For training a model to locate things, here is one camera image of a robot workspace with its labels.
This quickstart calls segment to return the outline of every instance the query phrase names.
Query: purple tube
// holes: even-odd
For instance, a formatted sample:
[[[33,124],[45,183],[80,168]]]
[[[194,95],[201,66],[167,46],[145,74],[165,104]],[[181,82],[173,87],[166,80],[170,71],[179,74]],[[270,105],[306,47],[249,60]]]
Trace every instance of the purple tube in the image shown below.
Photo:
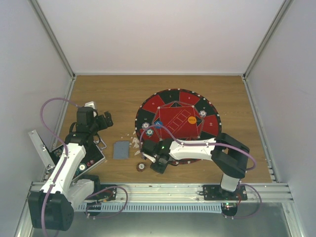
[[[258,207],[258,209],[257,209],[254,213],[252,213],[252,214],[250,214],[250,215],[247,215],[247,216],[240,216],[240,217],[234,217],[234,219],[246,219],[246,218],[249,218],[249,217],[254,217],[254,216],[256,216],[256,215],[259,213],[259,211],[260,211],[261,208],[262,208],[262,199],[261,199],[261,196],[260,196],[259,192],[258,192],[253,186],[251,186],[251,185],[249,185],[249,184],[241,184],[240,186],[248,186],[248,187],[250,187],[253,191],[256,192],[256,194],[258,195],[258,198],[259,198],[259,207]]]
[[[165,126],[159,125],[159,124],[151,125],[151,126],[147,127],[146,129],[144,129],[144,131],[142,132],[142,134],[140,135],[140,138],[139,138],[140,149],[142,148],[142,146],[141,146],[142,145],[142,139],[143,139],[143,136],[144,136],[145,132],[148,129],[152,128],[152,127],[161,127],[161,128],[163,128],[167,133],[169,133],[169,135],[171,136],[171,138],[175,142],[177,142],[178,144],[183,145],[183,146],[193,146],[193,147],[195,147],[195,146],[221,146],[221,147],[227,147],[227,148],[233,149],[235,151],[238,151],[238,152],[242,153],[243,155],[247,156],[248,158],[250,158],[252,160],[253,166],[250,167],[250,168],[247,168],[246,170],[253,170],[257,166],[256,160],[249,153],[247,153],[247,152],[245,152],[245,151],[243,151],[243,150],[241,150],[241,149],[239,149],[237,147],[234,147],[234,146],[231,146],[231,145],[228,145],[228,144],[225,144],[225,143],[217,143],[217,142],[208,143],[208,144],[205,144],[205,143],[198,143],[198,144],[182,143],[177,138],[175,138],[173,136],[173,134],[169,131],[168,128],[166,128]]]
[[[95,219],[108,219],[108,218],[112,218],[112,217],[114,217],[114,216],[119,215],[119,214],[126,208],[126,205],[127,205],[127,202],[128,202],[128,193],[127,193],[127,191],[126,191],[125,188],[120,187],[120,186],[110,186],[110,187],[107,187],[107,188],[105,188],[105,189],[102,189],[101,191],[96,192],[95,194],[91,194],[91,195],[87,196],[86,198],[91,198],[91,197],[96,196],[96,195],[98,195],[98,194],[100,194],[100,193],[102,193],[102,192],[104,192],[104,191],[106,191],[106,190],[113,189],[113,188],[122,189],[122,190],[125,192],[125,194],[126,194],[126,200],[125,200],[124,206],[121,208],[121,210],[119,210],[117,213],[115,213],[115,214],[113,214],[113,215],[110,215],[110,216],[101,216],[101,217],[93,217],[93,218],[95,218]],[[85,211],[85,214],[88,215],[88,207],[87,207],[87,209],[86,209],[86,211]]]
[[[68,156],[68,147],[66,145],[66,143],[59,137],[57,136],[57,134],[55,134],[47,125],[46,123],[44,122],[44,119],[43,119],[43,111],[44,111],[44,108],[45,106],[51,102],[51,101],[54,101],[54,100],[63,100],[63,101],[66,101],[74,106],[76,106],[77,108],[79,108],[80,106],[77,105],[76,103],[70,101],[70,100],[67,100],[65,98],[61,98],[61,97],[56,97],[56,98],[51,98],[49,100],[47,100],[41,107],[40,109],[40,113],[39,113],[39,116],[40,116],[40,121],[41,123],[43,124],[43,126],[55,137],[57,138],[58,141],[61,142],[61,144],[64,146],[64,149],[65,149],[65,157],[64,157],[64,160],[61,164],[61,166],[59,167],[54,179],[53,179],[53,183],[56,182],[61,170],[63,169],[63,167],[65,166],[66,164],[66,161],[67,161],[67,156]],[[48,200],[48,197],[49,197],[49,194],[51,192],[51,190],[53,189],[53,184],[49,186],[49,189],[44,197],[44,201],[43,201],[43,205],[41,207],[41,215],[40,215],[40,222],[41,222],[41,227],[42,227],[42,230],[43,230],[43,234],[45,237],[49,237],[48,233],[47,233],[47,230],[46,230],[46,227],[45,227],[45,209],[46,209],[46,204],[47,204],[47,200]]]

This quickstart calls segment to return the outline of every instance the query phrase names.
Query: white robotic arm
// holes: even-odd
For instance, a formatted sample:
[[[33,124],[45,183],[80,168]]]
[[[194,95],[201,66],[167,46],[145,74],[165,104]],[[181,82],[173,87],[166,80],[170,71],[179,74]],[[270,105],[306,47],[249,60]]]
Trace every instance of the white robotic arm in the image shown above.
[[[44,215],[46,229],[66,231],[72,223],[74,209],[95,191],[92,180],[80,179],[76,183],[72,180],[86,152],[96,146],[93,137],[98,131],[113,126],[111,114],[98,115],[95,103],[89,102],[78,108],[74,124],[76,131],[70,131],[65,139],[68,154],[64,149],[49,180],[39,192],[31,192],[28,197],[34,228],[41,228],[44,198],[48,197]]]
[[[154,143],[146,140],[142,147],[142,154],[152,162],[151,169],[158,173],[164,173],[169,163],[182,159],[214,161],[224,172],[221,188],[234,192],[240,179],[245,176],[248,157],[230,149],[225,153],[223,151],[226,147],[216,146],[214,143],[225,143],[249,153],[248,147],[231,136],[221,133],[216,138],[198,141],[165,139]]]

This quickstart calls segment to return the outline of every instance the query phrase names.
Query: white wall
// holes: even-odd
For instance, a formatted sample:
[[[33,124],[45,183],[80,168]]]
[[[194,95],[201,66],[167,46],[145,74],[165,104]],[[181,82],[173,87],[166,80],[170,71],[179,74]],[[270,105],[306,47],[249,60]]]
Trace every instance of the white wall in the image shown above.
[[[0,232],[13,236],[31,181],[39,181],[43,164],[28,136],[38,129],[45,100],[65,96],[70,80],[39,20],[26,0],[2,0],[0,7]],[[44,111],[54,128],[61,103]]]
[[[39,0],[77,74],[242,74],[282,2]]]
[[[295,0],[249,85],[280,181],[289,183],[308,236],[315,236],[316,1]]]

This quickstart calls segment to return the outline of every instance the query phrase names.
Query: ladder symbol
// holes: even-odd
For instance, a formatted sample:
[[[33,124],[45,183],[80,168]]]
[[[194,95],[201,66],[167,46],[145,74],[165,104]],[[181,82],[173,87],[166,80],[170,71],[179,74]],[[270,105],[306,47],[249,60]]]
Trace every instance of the ladder symbol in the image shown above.
[[[179,128],[182,127],[182,125],[185,124],[186,121],[188,121],[188,117],[191,114],[186,111],[182,110],[180,111],[167,125],[166,128],[170,130],[170,132],[174,133],[176,132]]]

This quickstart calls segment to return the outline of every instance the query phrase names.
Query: wooden table surface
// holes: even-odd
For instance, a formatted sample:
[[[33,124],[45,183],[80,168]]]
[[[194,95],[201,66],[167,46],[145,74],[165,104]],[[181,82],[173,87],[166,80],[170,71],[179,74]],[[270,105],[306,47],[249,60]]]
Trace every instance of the wooden table surface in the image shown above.
[[[91,171],[99,175],[102,182],[149,182],[149,183],[219,183],[222,171],[211,161],[201,160],[192,164],[169,165],[164,174],[149,168],[150,161],[144,161],[138,150],[130,148],[129,159],[114,160],[113,144],[116,141],[132,142],[135,130],[135,116],[139,106],[154,93],[182,88],[195,91],[206,97],[217,109],[222,132],[225,132],[250,148],[258,166],[249,171],[244,182],[271,182],[267,162],[259,133],[241,77],[227,76],[78,76],[71,100],[79,105],[95,101],[99,113],[109,111],[114,126],[99,134],[108,147],[103,151],[107,161]],[[61,137],[68,134],[72,122],[76,121],[76,108],[68,106]],[[136,170],[144,161],[146,169]]]

